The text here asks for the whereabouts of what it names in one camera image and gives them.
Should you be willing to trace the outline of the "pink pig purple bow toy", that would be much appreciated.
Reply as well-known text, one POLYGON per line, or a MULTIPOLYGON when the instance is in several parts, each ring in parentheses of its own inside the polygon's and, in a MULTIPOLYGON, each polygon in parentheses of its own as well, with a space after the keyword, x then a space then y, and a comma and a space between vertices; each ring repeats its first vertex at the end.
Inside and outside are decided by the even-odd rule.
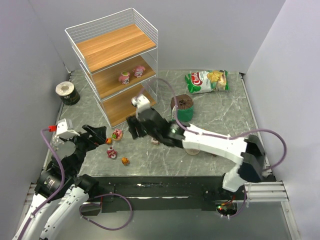
POLYGON ((132 72, 136 78, 140 78, 145 70, 146 68, 144 66, 138 65, 132 70, 132 72))

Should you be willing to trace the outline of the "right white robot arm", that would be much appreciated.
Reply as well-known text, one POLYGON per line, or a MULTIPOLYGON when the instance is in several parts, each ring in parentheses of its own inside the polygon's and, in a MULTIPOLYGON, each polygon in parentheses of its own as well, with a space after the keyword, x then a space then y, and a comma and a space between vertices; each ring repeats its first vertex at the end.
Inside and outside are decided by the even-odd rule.
POLYGON ((168 147, 198 150, 232 161, 234 167, 223 175, 222 188, 226 191, 234 193, 245 183, 263 180, 266 153, 256 135, 231 139, 193 124, 167 121, 154 108, 129 116, 126 121, 133 139, 149 135, 168 147))

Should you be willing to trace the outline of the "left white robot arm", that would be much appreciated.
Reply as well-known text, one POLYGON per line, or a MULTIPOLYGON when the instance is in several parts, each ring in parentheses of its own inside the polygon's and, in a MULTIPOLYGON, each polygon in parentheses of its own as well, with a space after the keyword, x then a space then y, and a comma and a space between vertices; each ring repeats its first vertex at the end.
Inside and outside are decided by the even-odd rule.
POLYGON ((54 239, 68 215, 99 193, 96 179, 78 174, 87 152, 106 143, 107 128, 87 124, 82 128, 84 133, 77 132, 64 119, 40 131, 42 135, 55 132, 62 142, 53 149, 47 138, 43 138, 52 153, 51 161, 36 182, 31 205, 13 237, 15 240, 54 239))

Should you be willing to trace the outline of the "pink bear green hat toy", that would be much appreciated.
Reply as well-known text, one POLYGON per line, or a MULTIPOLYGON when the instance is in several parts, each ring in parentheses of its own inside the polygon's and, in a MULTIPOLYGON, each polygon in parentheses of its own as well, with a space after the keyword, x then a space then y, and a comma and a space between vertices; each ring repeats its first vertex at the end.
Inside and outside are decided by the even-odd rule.
POLYGON ((118 81, 123 85, 126 85, 130 82, 130 73, 128 71, 122 71, 118 77, 118 81))

